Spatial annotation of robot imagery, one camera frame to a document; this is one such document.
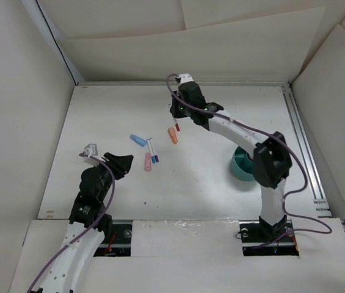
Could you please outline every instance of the screw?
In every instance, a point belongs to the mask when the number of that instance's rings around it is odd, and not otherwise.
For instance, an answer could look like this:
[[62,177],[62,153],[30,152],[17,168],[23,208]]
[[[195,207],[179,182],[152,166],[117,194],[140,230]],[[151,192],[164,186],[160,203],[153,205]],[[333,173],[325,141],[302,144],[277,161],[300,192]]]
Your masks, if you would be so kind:
[[124,230],[123,237],[131,238],[131,230]]
[[241,230],[241,236],[244,237],[244,238],[248,237],[248,229],[247,228],[243,228]]
[[288,232],[289,236],[294,236],[294,231],[292,228],[286,229],[286,232]]

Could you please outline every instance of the teal bowl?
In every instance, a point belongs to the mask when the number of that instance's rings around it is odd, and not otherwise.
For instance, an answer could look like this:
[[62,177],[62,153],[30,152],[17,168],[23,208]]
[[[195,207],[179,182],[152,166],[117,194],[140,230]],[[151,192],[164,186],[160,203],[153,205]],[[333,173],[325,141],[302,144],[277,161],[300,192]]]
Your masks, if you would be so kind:
[[232,174],[242,181],[254,181],[252,166],[253,163],[248,153],[241,147],[238,147],[236,151],[234,151],[231,160]]

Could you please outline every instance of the pink object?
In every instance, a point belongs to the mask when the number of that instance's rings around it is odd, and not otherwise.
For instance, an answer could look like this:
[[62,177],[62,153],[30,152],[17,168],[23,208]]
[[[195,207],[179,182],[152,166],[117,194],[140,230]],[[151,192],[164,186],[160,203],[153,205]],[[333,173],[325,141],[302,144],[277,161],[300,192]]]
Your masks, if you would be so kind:
[[151,155],[150,153],[145,154],[145,171],[150,171],[152,170],[152,163],[151,163]]

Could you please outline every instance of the white tabletop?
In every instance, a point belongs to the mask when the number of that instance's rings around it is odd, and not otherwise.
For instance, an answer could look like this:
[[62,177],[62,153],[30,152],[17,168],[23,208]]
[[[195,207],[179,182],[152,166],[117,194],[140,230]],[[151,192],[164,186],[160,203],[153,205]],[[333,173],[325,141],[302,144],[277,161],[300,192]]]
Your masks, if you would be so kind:
[[[269,132],[280,131],[301,157],[279,86],[203,84],[207,102],[224,106],[235,118]],[[80,175],[90,165],[78,154],[96,143],[100,154],[133,154],[129,174],[117,182],[109,213],[113,219],[257,219],[260,187],[234,178],[229,169],[236,145],[180,120],[178,144],[167,133],[173,126],[171,97],[164,84],[115,84],[76,87],[43,197],[40,219],[67,219],[79,192]],[[160,162],[144,170],[147,148],[129,139],[152,137]],[[302,186],[294,163],[286,190]],[[290,212],[314,215],[310,189],[287,200]]]
[[[324,221],[333,234],[296,235],[299,257],[243,256],[241,242],[234,238],[238,222],[134,222],[135,257],[93,258],[78,293],[345,293],[345,233],[339,219]],[[58,251],[67,224],[32,221],[10,293],[26,292]],[[306,220],[294,224],[322,228]]]

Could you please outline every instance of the orange object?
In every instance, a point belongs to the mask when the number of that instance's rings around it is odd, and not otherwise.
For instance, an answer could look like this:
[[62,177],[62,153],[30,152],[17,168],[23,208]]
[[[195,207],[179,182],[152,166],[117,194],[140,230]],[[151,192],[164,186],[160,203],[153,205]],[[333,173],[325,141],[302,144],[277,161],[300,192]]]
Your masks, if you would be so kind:
[[296,246],[296,250],[299,251],[299,246],[297,245],[297,241],[296,241],[296,238],[290,236],[290,235],[287,235],[289,238],[291,238],[294,242],[294,245]]
[[170,135],[173,144],[176,145],[178,143],[178,137],[176,136],[175,128],[169,127],[168,134]]
[[111,240],[109,242],[109,246],[107,246],[106,250],[104,251],[104,255],[106,255],[107,252],[111,251],[111,243],[114,241],[115,237],[117,237],[117,232],[114,232],[112,237],[111,237]]

